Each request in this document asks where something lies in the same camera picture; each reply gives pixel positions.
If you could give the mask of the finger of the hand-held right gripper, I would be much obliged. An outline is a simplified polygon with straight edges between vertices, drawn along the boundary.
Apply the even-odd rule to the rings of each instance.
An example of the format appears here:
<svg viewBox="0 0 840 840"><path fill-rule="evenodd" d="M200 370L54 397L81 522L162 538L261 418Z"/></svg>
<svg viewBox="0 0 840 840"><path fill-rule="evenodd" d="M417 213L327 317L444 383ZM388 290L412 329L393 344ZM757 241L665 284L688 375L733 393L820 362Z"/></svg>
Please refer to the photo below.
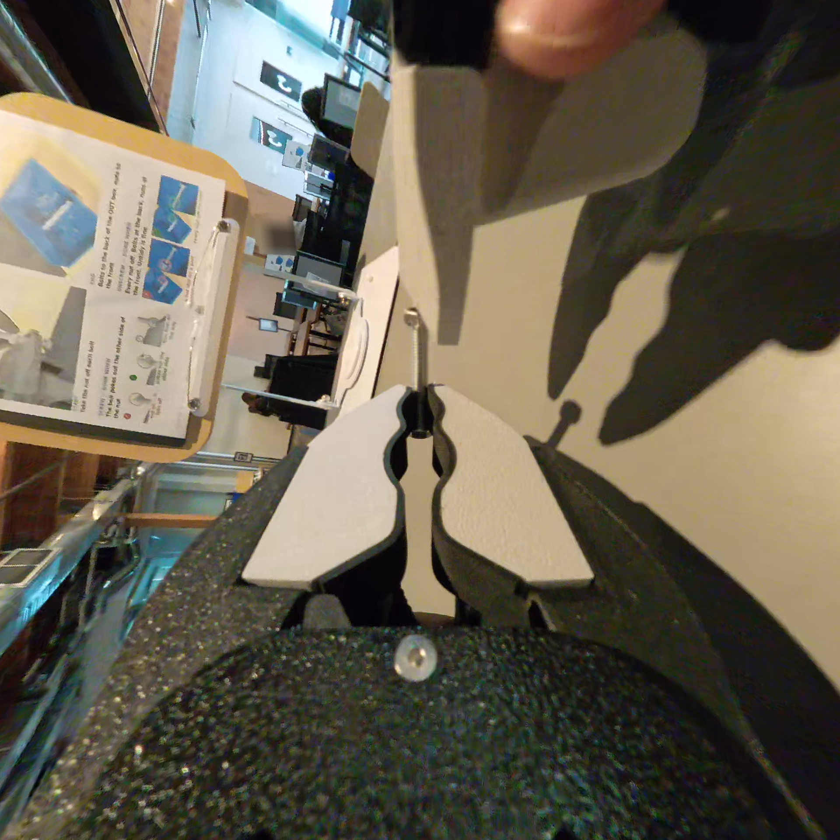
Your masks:
<svg viewBox="0 0 840 840"><path fill-rule="evenodd" d="M392 78L400 279L430 338L457 345L477 227L656 172L694 129L707 49L654 25L570 80L503 58L401 64Z"/></svg>

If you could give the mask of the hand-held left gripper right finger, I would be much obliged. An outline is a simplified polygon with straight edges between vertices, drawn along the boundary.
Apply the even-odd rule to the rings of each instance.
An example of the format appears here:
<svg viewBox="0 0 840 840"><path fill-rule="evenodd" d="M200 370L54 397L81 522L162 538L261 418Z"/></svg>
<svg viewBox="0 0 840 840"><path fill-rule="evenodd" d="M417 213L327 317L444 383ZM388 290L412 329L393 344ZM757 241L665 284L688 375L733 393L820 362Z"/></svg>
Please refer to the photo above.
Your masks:
<svg viewBox="0 0 840 840"><path fill-rule="evenodd" d="M595 573L529 443L448 385L427 392L438 483L433 546L458 594L589 586Z"/></svg>

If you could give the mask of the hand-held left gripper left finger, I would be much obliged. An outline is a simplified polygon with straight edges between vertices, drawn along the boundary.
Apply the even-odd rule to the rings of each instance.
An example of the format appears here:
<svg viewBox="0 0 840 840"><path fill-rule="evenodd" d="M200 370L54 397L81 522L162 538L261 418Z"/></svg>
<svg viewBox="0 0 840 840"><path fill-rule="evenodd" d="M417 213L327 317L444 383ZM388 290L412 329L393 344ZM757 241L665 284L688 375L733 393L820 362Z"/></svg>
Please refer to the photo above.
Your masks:
<svg viewBox="0 0 840 840"><path fill-rule="evenodd" d="M405 501L392 457L404 443L394 386L340 415L305 448L242 573L250 585L320 590L405 535Z"/></svg>

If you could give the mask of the silver bolt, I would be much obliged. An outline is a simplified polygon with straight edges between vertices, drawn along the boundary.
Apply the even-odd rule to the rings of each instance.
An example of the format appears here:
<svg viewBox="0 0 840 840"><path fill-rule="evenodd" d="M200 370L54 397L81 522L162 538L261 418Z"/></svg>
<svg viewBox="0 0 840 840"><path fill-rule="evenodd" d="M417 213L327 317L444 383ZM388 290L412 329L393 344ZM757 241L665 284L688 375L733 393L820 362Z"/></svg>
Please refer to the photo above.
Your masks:
<svg viewBox="0 0 840 840"><path fill-rule="evenodd" d="M425 379L425 327L421 318L412 325L412 387L415 396L415 423L412 436L426 439L430 436L426 421Z"/></svg>

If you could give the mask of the person's right hand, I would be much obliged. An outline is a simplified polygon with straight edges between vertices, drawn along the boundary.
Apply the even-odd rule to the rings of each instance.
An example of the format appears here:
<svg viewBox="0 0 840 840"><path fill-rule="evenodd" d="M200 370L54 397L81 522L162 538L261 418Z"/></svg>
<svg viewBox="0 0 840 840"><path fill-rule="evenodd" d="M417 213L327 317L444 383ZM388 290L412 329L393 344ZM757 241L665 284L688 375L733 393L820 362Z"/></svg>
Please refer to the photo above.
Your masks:
<svg viewBox="0 0 840 840"><path fill-rule="evenodd" d="M505 60L546 81L579 76L629 46L663 1L504 1L495 37Z"/></svg>

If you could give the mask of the white base board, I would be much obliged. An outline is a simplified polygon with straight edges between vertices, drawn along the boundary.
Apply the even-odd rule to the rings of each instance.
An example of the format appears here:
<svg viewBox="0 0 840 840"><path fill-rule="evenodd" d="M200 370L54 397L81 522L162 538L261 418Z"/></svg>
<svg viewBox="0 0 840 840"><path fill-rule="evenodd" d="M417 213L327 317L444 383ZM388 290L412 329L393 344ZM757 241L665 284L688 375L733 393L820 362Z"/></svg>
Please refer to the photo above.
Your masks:
<svg viewBox="0 0 840 840"><path fill-rule="evenodd" d="M382 364L398 283L394 246L362 271L343 333L333 387L339 413L372 399Z"/></svg>

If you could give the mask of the white clip bar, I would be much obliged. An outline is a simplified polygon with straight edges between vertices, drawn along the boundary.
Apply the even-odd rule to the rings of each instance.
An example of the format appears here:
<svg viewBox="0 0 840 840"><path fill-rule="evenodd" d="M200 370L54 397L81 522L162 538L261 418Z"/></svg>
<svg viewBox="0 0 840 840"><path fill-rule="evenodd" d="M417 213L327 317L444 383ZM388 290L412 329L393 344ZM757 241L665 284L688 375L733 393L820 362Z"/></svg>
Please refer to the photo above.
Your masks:
<svg viewBox="0 0 840 840"><path fill-rule="evenodd" d="M186 371L186 405L195 417L205 417L213 402L222 331L239 252L239 232L239 225L233 218L222 217L217 221L197 262L187 297L192 332Z"/></svg>

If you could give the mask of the wooden clipboard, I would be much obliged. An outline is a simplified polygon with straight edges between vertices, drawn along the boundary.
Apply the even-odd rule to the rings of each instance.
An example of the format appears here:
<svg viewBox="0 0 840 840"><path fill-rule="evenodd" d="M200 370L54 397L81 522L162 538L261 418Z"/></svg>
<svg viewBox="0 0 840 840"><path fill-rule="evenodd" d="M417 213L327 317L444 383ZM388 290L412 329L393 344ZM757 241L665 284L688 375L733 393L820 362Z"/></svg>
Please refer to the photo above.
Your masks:
<svg viewBox="0 0 840 840"><path fill-rule="evenodd" d="M219 277L215 279L215 289L219 298L213 316L210 346L205 351L207 365L204 375L209 376L209 380L205 381L206 393L202 397L204 415L189 417L185 439L181 443L155 444L151 442L150 436L145 436L139 443L135 443L102 428L70 434L67 423L52 430L37 427L32 418L13 414L9 414L8 423L1 424L2 441L65 449L89 455L148 461L153 464L177 463L195 455L204 447L214 430L219 393L224 378L235 299L245 260L245 222L249 200L244 180L230 164L212 152L174 140L165 134L49 98L44 94L16 92L4 95L1 99L1 110L57 126L70 133L113 145L122 151L131 151L165 164L179 166L189 172L224 181L226 193L223 221L230 226L230 231L223 236L224 242L218 248L221 252L221 263Z"/></svg>

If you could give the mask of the metal rail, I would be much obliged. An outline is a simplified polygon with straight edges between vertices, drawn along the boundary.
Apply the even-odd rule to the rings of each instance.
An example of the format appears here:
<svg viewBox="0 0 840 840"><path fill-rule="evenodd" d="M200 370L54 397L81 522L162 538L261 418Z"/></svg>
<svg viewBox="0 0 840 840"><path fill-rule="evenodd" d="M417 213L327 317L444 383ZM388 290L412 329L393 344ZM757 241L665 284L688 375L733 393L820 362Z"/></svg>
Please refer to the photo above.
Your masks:
<svg viewBox="0 0 840 840"><path fill-rule="evenodd" d="M13 644L36 613L93 550L125 541L124 519L133 510L142 480L126 477L99 492L83 509L35 549L55 550L56 558L26 587L1 586L1 653Z"/></svg>

